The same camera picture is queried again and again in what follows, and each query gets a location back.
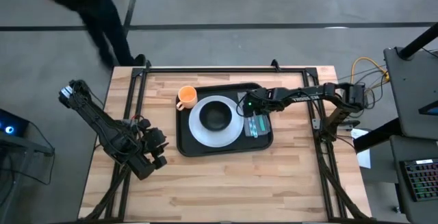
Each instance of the concrete floor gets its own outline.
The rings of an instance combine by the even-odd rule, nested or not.
[[[438,11],[431,9],[437,1],[137,0],[131,24],[429,22],[438,21]],[[114,2],[124,18],[129,0]],[[75,13],[47,0],[0,0],[0,7],[0,26],[81,24]],[[384,64],[384,48],[405,46],[426,29],[131,31],[128,41],[134,55],[144,53],[154,66],[267,65],[277,59],[282,65],[334,65],[342,77],[350,74],[356,58],[367,56]],[[438,42],[428,48],[438,48]],[[58,102],[57,93],[69,80],[85,79],[104,99],[110,73],[83,31],[0,32],[0,58],[0,108],[35,122],[57,153],[50,186],[26,182],[16,223],[75,220],[96,135]],[[357,72],[370,68],[361,62]],[[377,78],[375,74],[365,82]],[[373,129],[396,117],[389,84],[383,94],[359,119],[360,127]],[[384,146],[373,149],[372,155],[389,156]],[[44,175],[47,167],[39,164],[35,170]],[[406,221],[391,211],[397,205],[394,187],[374,182],[376,174],[363,171],[373,217]]]

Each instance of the wooden tabletop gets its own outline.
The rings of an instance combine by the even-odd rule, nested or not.
[[[320,83],[336,82],[333,66],[317,66]],[[114,69],[105,111],[121,119],[131,68]],[[299,73],[149,73],[142,115],[160,128],[169,145],[168,164],[145,180],[132,174],[126,221],[326,221],[320,174],[306,103],[295,103],[270,115],[274,142],[263,151],[187,158],[176,146],[175,97],[182,86],[215,86],[255,82],[265,88],[303,87]],[[133,109],[138,87],[134,95]],[[327,114],[334,110],[325,103]],[[334,142],[342,186],[371,216],[356,153]],[[107,191],[113,160],[99,147],[93,155],[79,217],[89,214]],[[333,208],[337,212],[331,189]],[[120,194],[116,195],[115,212]]]

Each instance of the cup handle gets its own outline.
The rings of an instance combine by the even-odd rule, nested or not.
[[[177,104],[177,109],[178,109],[178,111],[182,111],[182,110],[184,109],[184,106],[183,106],[183,102],[182,102],[182,101],[178,102],[178,104]]]

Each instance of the black tray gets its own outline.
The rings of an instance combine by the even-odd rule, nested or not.
[[[237,92],[245,92],[246,90],[252,90],[261,88],[256,83],[245,84],[228,84],[222,86],[208,86],[198,87],[196,91],[198,93],[198,101],[212,95],[222,95],[228,97],[237,103]],[[239,135],[235,142],[230,145],[221,148],[207,147],[198,142],[190,132],[188,125],[188,119],[191,110],[184,109],[177,112],[177,148],[178,151],[188,157],[205,156],[205,155],[218,155],[224,153],[236,153],[245,151],[256,151],[267,149],[274,140],[274,136],[271,132],[267,135],[260,136],[258,138],[245,136],[245,131],[242,129],[242,133]],[[270,117],[268,116],[269,126],[271,126]]]

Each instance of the rgb keyboard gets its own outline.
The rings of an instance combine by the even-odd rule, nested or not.
[[[400,162],[414,201],[438,199],[438,159]]]

